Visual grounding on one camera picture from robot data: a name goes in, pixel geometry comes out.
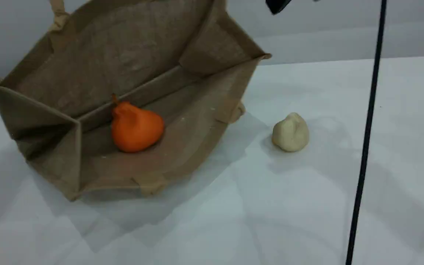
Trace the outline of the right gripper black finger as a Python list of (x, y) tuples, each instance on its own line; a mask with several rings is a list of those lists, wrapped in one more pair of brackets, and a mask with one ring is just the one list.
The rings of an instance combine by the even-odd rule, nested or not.
[(269, 11), (276, 15), (283, 11), (292, 0), (266, 0), (266, 6)]

